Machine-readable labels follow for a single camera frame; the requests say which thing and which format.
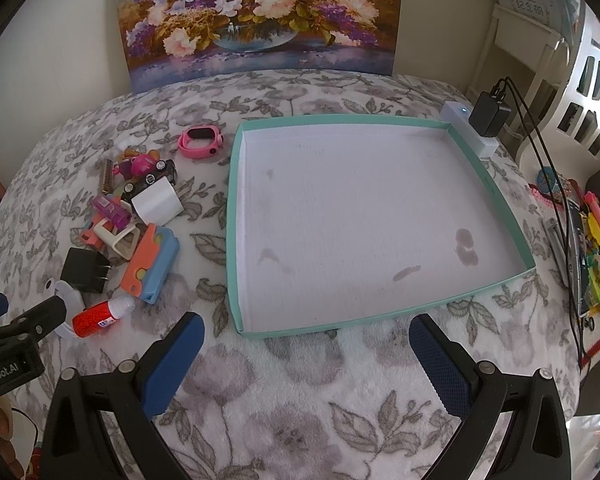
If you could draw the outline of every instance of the yellow toy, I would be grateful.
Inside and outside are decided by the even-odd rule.
[[[600,247],[600,225],[593,213],[589,213],[587,216],[587,224],[589,225],[589,237]]]

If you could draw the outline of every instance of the purple toy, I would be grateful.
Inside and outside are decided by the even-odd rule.
[[[104,195],[92,198],[91,203],[118,231],[122,231],[131,222],[131,213]]]

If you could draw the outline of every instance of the bed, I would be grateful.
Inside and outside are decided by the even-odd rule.
[[[459,421],[446,413],[411,351],[410,317],[259,341],[236,333],[224,268],[228,154],[242,120],[349,112],[438,119],[446,100],[466,102],[447,84],[412,76],[246,72],[122,96],[46,134],[0,204],[0,292],[10,299],[8,319],[40,302],[45,283],[59,277],[91,214],[88,199],[102,160],[128,146],[174,158],[185,211],[169,227],[182,248],[155,306],[85,340],[54,334],[43,340],[46,371],[14,391],[15,405],[43,428],[64,368],[81,374],[112,370],[142,355],[193,310],[205,321],[205,345],[167,412],[155,419],[192,478],[420,478]],[[226,148],[210,159],[182,158],[178,135],[184,126],[202,123],[223,131]],[[523,228],[537,267],[509,286],[429,313],[475,360],[492,360],[517,374],[549,368],[570,418],[578,403],[576,349],[538,207],[504,149],[483,164]],[[125,266],[109,257],[110,296]],[[115,422],[106,414],[105,420],[133,478],[135,460]],[[483,473],[505,423],[499,422],[480,461]]]

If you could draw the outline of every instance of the white cap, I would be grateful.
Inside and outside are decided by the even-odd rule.
[[[133,312],[136,308],[136,298],[129,294],[123,294],[122,296],[111,298],[108,305],[111,317],[120,319]]]

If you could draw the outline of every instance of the black charger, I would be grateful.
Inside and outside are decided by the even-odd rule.
[[[504,103],[505,91],[496,87],[491,93],[482,92],[469,116],[469,124],[481,137],[496,137],[511,113]]]

